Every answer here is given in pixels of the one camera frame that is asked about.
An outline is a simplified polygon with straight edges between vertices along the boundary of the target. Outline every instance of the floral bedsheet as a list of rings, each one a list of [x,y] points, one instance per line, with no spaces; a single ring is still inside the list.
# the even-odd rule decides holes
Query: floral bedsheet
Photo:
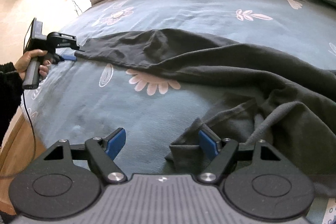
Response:
[[[61,32],[83,45],[90,37],[155,28],[211,33],[336,68],[336,10],[320,0],[105,0]],[[25,94],[35,132],[47,147],[59,139],[83,143],[124,127],[126,145],[115,163],[130,176],[173,172],[164,159],[169,144],[223,91],[78,59],[53,66],[40,87]],[[327,224],[327,205],[332,211],[334,201],[315,201],[310,220]]]

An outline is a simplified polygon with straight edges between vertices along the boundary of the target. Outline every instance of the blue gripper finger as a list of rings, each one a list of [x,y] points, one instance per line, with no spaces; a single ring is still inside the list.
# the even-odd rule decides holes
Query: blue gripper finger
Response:
[[[202,130],[198,132],[199,146],[209,160],[213,160],[219,153],[217,144]]]
[[[63,57],[64,60],[77,61],[77,57],[74,55],[60,54],[60,56]]]
[[[111,160],[114,160],[124,147],[125,143],[126,131],[125,129],[122,129],[108,141],[105,153],[111,158]]]

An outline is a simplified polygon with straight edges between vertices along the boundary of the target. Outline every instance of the wooden floor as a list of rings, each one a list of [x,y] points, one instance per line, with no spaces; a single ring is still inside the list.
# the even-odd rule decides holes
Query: wooden floor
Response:
[[[45,151],[42,142],[36,140],[36,156]],[[29,164],[34,151],[34,139],[30,124],[21,116],[9,135],[0,154],[0,176],[7,176],[23,170]],[[13,179],[0,177],[0,211],[15,214],[8,197],[8,187]]]

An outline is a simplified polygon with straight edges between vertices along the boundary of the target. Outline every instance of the pistol grip handle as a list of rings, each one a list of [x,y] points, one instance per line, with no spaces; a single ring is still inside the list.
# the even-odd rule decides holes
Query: pistol grip handle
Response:
[[[31,59],[28,68],[26,70],[25,79],[22,85],[22,88],[24,90],[34,90],[39,87],[40,82],[39,67],[41,63],[42,60],[39,57],[34,57]]]

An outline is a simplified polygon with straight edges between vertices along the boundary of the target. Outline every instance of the black cable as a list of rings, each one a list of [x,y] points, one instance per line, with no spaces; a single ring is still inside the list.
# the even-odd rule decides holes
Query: black cable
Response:
[[[27,34],[29,32],[29,29],[30,29],[30,26],[29,26],[29,28],[28,28],[28,30],[26,32],[25,38],[26,38],[26,36],[27,36]],[[23,53],[25,53],[25,39],[23,40]],[[24,169],[26,169],[34,161],[35,156],[36,156],[36,136],[35,136],[35,131],[34,131],[32,120],[31,120],[31,118],[29,116],[29,113],[28,113],[28,110],[27,110],[26,99],[25,99],[25,92],[23,92],[22,96],[23,96],[23,104],[25,106],[25,110],[26,110],[26,113],[27,113],[27,116],[28,116],[28,119],[29,119],[29,123],[30,123],[30,126],[31,126],[31,131],[33,133],[33,139],[34,139],[34,152],[33,152],[33,156],[31,157],[31,159],[29,161],[29,164],[25,168],[23,168],[19,172],[15,172],[15,173],[10,174],[10,175],[5,175],[5,176],[0,175],[0,180],[1,179],[11,179],[11,178],[15,177],[16,175],[18,175],[19,173],[21,173]]]
[[[80,12],[83,14],[83,11],[82,11],[82,9],[81,9],[81,8],[79,8],[79,6],[77,5],[77,3],[76,3],[74,0],[72,0],[72,2],[73,2],[73,4],[75,5],[75,10],[76,10],[76,12],[77,12],[77,15],[79,15],[79,14],[78,14],[78,10],[77,10],[76,6],[77,6],[77,7],[78,7],[78,9],[80,10]]]

